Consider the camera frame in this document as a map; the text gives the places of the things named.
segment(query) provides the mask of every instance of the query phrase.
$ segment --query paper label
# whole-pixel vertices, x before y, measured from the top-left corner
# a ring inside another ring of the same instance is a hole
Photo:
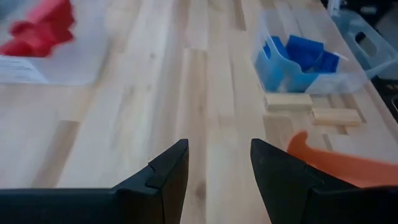
[[[344,80],[342,75],[319,75],[305,92],[313,94],[339,93],[343,91]]]
[[[0,82],[48,83],[28,60],[9,56],[0,56]]]

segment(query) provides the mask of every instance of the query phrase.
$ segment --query red toy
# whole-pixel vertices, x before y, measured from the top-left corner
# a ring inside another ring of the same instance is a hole
[[[20,57],[47,57],[53,48],[73,40],[75,23],[70,0],[43,0],[27,15],[28,21],[16,21],[10,28],[14,37],[0,46],[0,54]]]

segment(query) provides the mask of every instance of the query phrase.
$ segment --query wooden plank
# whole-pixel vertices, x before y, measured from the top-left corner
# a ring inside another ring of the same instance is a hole
[[[326,44],[323,32],[317,26],[313,11],[299,3],[291,3],[292,14],[297,21],[302,37]]]
[[[206,50],[208,46],[208,1],[190,0],[185,46]]]
[[[94,92],[95,86],[65,89],[65,94],[59,101],[59,119],[83,121],[93,101]]]
[[[32,182],[33,188],[53,188],[57,185],[70,150],[75,143],[79,122],[60,121],[47,150],[44,163]]]
[[[233,7],[236,28],[239,30],[246,30],[246,22],[243,15],[242,1],[233,0]]]
[[[313,101],[314,108],[346,108],[344,105],[336,106],[331,103],[331,97],[328,96],[312,96],[311,99]],[[336,125],[336,126],[323,126],[317,125],[317,128],[322,132],[322,134],[347,134],[347,130],[345,126]]]
[[[126,51],[109,65],[112,69],[106,69],[57,187],[112,187],[157,155],[150,148],[150,135],[173,6],[173,0],[142,2]],[[132,100],[126,101],[124,93],[131,88]],[[132,108],[130,120],[124,122],[130,124],[130,130],[134,127],[134,134],[127,145],[115,149],[110,136],[123,123],[118,122],[124,119],[118,116],[121,108]],[[119,171],[117,175],[111,174],[113,170]]]
[[[341,108],[312,108],[314,124],[358,126],[362,123],[356,110]]]
[[[206,52],[184,50],[175,141],[189,139],[190,162],[181,223],[206,223],[206,63]]]
[[[381,99],[379,93],[376,91],[374,86],[371,83],[367,83],[365,85],[365,90],[369,94],[369,97],[372,99],[375,107],[381,114],[381,118],[383,122],[386,124],[389,132],[391,133],[392,137],[394,137],[395,141],[398,142],[398,124],[397,121],[392,116],[389,109],[384,104],[383,100]]]
[[[250,146],[251,139],[266,138],[264,126],[258,122],[262,119],[265,109],[262,95],[256,89],[258,77],[248,52],[248,33],[232,29],[228,34],[238,146],[245,149]],[[265,206],[252,172],[250,154],[241,151],[239,162],[241,164],[241,181],[244,183],[243,190],[247,192],[241,202],[246,205],[242,208],[243,213],[248,217],[246,220],[249,223],[267,223],[269,217],[262,213]]]
[[[267,93],[267,110],[309,110],[313,101],[309,94]]]
[[[267,142],[282,150],[287,150],[287,145],[294,135],[292,121],[288,116],[264,116]]]
[[[265,19],[265,24],[258,24],[256,29],[266,30],[267,31],[266,34],[276,35],[280,38],[283,44],[286,44],[290,35],[290,31],[288,29],[284,29],[284,25],[290,24],[291,22],[295,21],[289,20],[289,18],[281,19],[280,13],[276,8],[276,3],[274,1],[268,1],[268,0],[265,1],[267,1],[266,3],[267,5],[264,6],[264,10],[261,11],[262,15],[264,16],[264,18],[262,19]]]
[[[276,10],[279,15],[279,19],[282,21],[283,26],[282,29],[285,30],[287,37],[290,35],[296,35],[301,37],[300,27],[295,20],[292,11],[290,10],[290,6],[285,1],[274,1]]]
[[[29,188],[45,162],[64,90],[3,85],[0,96],[0,187]]]
[[[152,140],[149,143],[151,157],[156,157],[172,146],[177,122],[178,92],[180,88],[184,54],[184,34],[187,29],[189,4],[175,0],[166,40],[162,67],[159,71],[159,87],[155,96]]]
[[[398,163],[398,152],[389,147],[380,147],[378,136],[329,135],[333,150],[359,157],[366,157],[384,162]]]
[[[109,46],[112,53],[125,51],[129,34],[141,9],[141,2],[142,0],[114,1],[109,7],[105,25],[108,32],[114,37]]]
[[[267,216],[264,206],[257,206],[260,198],[253,207],[248,200],[253,194],[258,195],[258,189],[253,187],[253,182],[246,183],[248,178],[253,177],[252,172],[248,173],[251,169],[248,166],[249,154],[243,150],[237,129],[236,119],[240,115],[234,107],[234,82],[226,41],[229,35],[229,14],[220,13],[226,12],[227,8],[225,1],[212,1],[209,4],[209,18],[212,22],[207,66],[206,222],[242,223],[245,220],[258,220],[253,223],[268,223],[263,218]],[[247,190],[248,188],[254,188],[255,191]],[[249,195],[237,194],[242,191]]]

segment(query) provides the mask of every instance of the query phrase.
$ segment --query wooden table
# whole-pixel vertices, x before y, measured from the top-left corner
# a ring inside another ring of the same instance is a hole
[[[250,56],[259,11],[279,4],[287,2],[109,2],[111,46],[97,83],[0,86],[0,187],[114,186],[189,138],[182,223],[269,223],[252,138],[285,149],[306,129],[311,146],[398,162],[398,125],[370,84],[352,95],[313,97],[315,106],[357,109],[364,122],[357,128],[313,126],[307,111],[266,111]],[[287,35],[296,28],[286,29],[294,12],[284,10],[275,20]],[[327,40],[346,48],[330,24]]]

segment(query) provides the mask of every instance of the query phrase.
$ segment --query plastic container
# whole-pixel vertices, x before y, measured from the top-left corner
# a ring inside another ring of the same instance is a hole
[[[372,55],[355,41],[363,34],[376,47]],[[336,72],[303,70],[283,57],[275,36],[286,46],[291,35],[322,43],[325,51],[339,56]],[[253,64],[263,89],[269,92],[352,93],[398,60],[398,53],[355,12],[340,11],[332,20],[323,8],[282,3],[261,12],[254,48]]]
[[[0,3],[0,44],[11,39],[8,33],[14,21],[41,0],[5,0]],[[106,0],[71,0],[76,20],[75,39],[58,45],[49,57],[0,56],[0,83],[41,83],[83,85],[96,81],[108,49],[104,15]]]
[[[369,79],[397,62],[397,51],[359,14],[341,10],[332,19]],[[364,39],[358,43],[360,36]]]

